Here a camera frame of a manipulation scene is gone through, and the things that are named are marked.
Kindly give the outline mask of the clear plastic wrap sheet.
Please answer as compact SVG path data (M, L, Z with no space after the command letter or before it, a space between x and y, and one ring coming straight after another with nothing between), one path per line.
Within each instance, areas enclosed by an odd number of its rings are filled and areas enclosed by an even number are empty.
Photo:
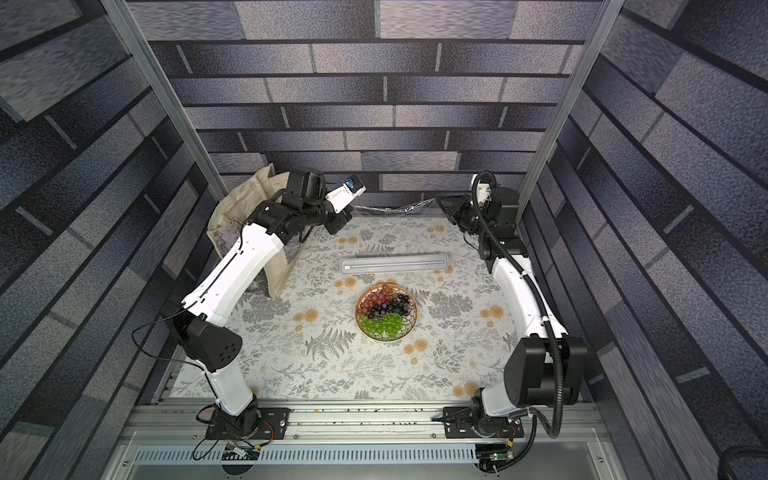
M381 219L427 219L443 218L444 214L434 198L404 205L370 205L364 199L353 203L353 214L361 217Z

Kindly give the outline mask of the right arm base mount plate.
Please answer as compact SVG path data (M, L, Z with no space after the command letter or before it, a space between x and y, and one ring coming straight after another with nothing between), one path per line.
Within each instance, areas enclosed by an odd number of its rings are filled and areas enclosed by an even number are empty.
M448 439L517 439L525 436L519 419L489 417L482 411L474 414L470 407L444 407L442 414L433 421L443 425Z

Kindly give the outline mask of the patterned plate with rim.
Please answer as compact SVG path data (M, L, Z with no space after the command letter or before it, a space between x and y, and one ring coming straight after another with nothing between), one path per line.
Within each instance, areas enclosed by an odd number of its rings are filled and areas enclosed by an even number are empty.
M396 283L378 283L365 291L355 307L355 322L369 338L392 342L404 338L416 325L414 297Z

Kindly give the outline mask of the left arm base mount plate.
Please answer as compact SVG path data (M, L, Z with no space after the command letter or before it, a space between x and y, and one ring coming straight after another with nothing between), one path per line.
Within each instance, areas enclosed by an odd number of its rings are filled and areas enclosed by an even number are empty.
M208 420L206 440L282 440L285 436L288 408L247 409L232 416L215 407Z

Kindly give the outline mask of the cream plastic wrap dispenser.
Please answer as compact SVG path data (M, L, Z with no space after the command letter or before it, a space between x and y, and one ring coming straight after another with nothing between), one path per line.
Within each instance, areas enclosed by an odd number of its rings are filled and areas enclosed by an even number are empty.
M444 253L350 257L340 261L344 275L444 270L448 266L449 257Z

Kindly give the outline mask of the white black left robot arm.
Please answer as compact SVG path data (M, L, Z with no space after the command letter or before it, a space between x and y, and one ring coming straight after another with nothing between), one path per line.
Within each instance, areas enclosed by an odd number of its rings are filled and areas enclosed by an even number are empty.
M287 186L251 210L232 248L169 318L172 335L202 369L227 415L241 416L255 404L238 360L242 338L226 327L236 303L293 237L315 226L330 234L343 228L365 191L355 175L329 191L322 174L290 172Z

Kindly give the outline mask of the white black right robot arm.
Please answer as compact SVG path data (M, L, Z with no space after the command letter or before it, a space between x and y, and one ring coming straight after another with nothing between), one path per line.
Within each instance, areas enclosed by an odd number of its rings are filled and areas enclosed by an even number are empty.
M553 432L563 410L577 402L587 360L583 340L569 334L544 299L514 223L518 193L481 183L437 204L450 223L478 237L478 253L503 293L519 341L500 383L484 388L477 404L484 417L530 415Z

